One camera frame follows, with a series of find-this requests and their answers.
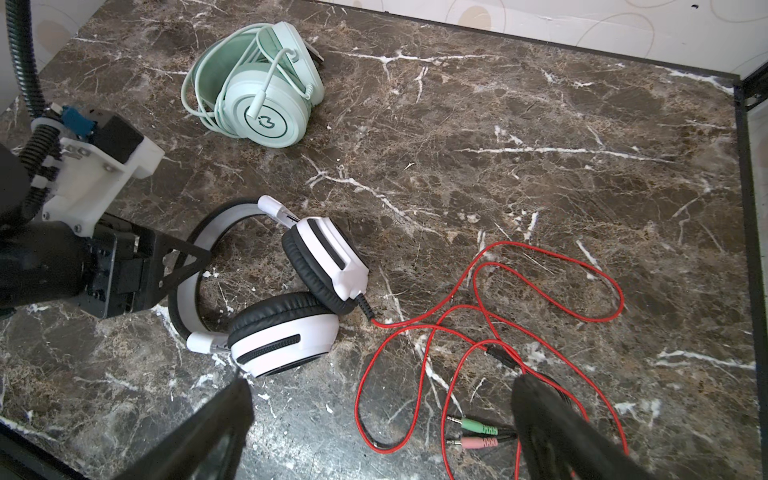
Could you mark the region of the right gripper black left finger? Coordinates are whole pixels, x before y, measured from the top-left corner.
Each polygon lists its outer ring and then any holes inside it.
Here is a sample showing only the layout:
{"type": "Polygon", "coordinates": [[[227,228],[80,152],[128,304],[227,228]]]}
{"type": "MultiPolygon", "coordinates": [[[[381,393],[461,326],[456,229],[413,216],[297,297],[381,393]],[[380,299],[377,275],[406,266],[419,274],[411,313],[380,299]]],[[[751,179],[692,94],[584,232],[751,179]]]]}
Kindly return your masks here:
{"type": "Polygon", "coordinates": [[[233,479],[253,422],[250,386],[236,379],[117,477],[233,479]]]}

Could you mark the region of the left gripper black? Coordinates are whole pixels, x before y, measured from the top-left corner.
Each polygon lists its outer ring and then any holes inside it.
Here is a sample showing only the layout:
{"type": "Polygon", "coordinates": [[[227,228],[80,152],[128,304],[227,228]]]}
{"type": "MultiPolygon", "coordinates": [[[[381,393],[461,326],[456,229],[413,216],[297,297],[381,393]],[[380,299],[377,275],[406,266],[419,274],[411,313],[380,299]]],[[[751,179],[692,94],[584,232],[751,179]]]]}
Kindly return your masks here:
{"type": "Polygon", "coordinates": [[[79,236],[59,221],[1,229],[1,317],[64,300],[101,319],[150,309],[205,268],[207,249],[113,215],[79,236]]]}

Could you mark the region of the mint green headphones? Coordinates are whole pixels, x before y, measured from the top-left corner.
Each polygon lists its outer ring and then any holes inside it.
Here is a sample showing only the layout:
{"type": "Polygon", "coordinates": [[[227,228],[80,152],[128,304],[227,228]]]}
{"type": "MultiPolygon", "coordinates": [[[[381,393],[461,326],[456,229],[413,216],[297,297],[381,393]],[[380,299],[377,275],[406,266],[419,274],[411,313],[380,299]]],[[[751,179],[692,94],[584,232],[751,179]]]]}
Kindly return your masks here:
{"type": "Polygon", "coordinates": [[[294,25],[248,25],[198,58],[183,80],[181,102],[212,132],[290,147],[304,137],[312,109],[324,100],[322,62],[294,25]]]}

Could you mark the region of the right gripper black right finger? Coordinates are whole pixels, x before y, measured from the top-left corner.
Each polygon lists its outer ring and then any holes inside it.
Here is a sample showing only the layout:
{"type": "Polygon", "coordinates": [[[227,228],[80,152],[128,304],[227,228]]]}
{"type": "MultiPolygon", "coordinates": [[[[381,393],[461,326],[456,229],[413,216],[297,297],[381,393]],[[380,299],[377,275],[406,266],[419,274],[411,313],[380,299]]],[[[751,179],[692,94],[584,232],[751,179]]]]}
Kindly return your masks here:
{"type": "Polygon", "coordinates": [[[514,381],[511,407],[532,479],[653,477],[531,374],[514,381]]]}

